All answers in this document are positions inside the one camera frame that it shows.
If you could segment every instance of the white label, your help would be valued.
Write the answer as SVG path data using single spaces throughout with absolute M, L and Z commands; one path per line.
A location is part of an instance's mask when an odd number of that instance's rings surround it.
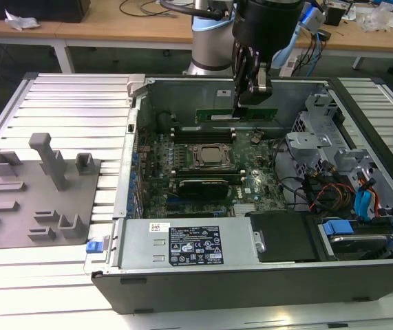
M 169 232 L 169 222 L 151 222 L 149 224 L 150 232 Z
M 219 89 L 218 91 L 217 91 L 217 96 L 220 96 L 220 97 L 230 97 L 231 96 L 231 90 L 229 90 L 229 89 Z
M 221 259 L 222 254 L 221 253 L 210 253 L 209 254 L 209 259 Z

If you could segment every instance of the blue clip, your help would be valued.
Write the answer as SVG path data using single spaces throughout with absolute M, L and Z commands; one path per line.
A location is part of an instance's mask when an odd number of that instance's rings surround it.
M 354 234 L 354 230 L 350 225 L 349 220 L 328 220 L 323 224 L 326 236 L 335 234 Z
M 368 216 L 368 210 L 370 201 L 372 199 L 372 194 L 368 190 L 358 189 L 355 194 L 355 213 L 361 217 L 364 221 L 371 221 L 371 218 Z
M 103 252 L 103 242 L 89 241 L 86 243 L 86 253 L 101 253 Z

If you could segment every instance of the gray floor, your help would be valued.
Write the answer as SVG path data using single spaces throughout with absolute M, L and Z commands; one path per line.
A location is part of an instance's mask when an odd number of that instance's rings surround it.
M 50 47 L 10 45 L 8 53 L 0 48 L 0 113 L 26 72 L 60 72 Z M 162 50 L 155 49 L 108 49 L 92 50 L 86 47 L 73 47 L 72 58 L 79 73 L 146 73 L 181 74 L 190 62 L 190 51 L 171 51 L 163 56 Z M 393 59 L 366 59 L 359 71 L 351 65 L 354 58 L 324 56 L 317 64 L 313 76 L 318 77 L 378 77 L 393 90 L 393 74 L 387 68 Z M 300 75 L 306 74 L 308 67 Z

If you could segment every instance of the cpu socket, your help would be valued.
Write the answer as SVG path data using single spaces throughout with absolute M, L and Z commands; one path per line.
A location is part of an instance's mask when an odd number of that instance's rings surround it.
M 194 168 L 230 168 L 229 148 L 225 144 L 201 144 L 193 146 Z

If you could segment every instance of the wooden table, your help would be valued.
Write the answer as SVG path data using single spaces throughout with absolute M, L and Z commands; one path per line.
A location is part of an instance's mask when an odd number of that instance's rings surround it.
M 154 48 L 190 50 L 191 17 L 176 14 L 168 17 L 132 17 L 119 11 L 121 0 L 92 0 L 82 23 L 41 22 L 41 27 L 22 32 L 0 21 L 0 43 L 50 45 L 54 47 L 63 73 L 74 72 L 68 46 Z M 145 0 L 130 0 L 124 9 L 140 14 L 138 6 Z M 161 11 L 154 3 L 146 7 Z M 393 29 L 390 32 L 363 32 L 355 22 L 340 26 L 325 25 L 332 33 L 325 55 L 393 58 Z M 310 39 L 301 33 L 291 60 L 304 52 Z

